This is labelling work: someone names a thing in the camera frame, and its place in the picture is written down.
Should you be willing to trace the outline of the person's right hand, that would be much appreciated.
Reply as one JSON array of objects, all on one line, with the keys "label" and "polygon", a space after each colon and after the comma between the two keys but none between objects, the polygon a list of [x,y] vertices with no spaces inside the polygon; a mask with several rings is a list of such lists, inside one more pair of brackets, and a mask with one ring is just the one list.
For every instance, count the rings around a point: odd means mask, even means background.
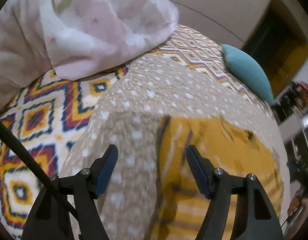
[{"label": "person's right hand", "polygon": [[298,190],[294,195],[289,208],[287,210],[288,216],[292,216],[298,209],[299,206],[304,206],[303,211],[308,213],[308,195],[302,195],[302,190]]}]

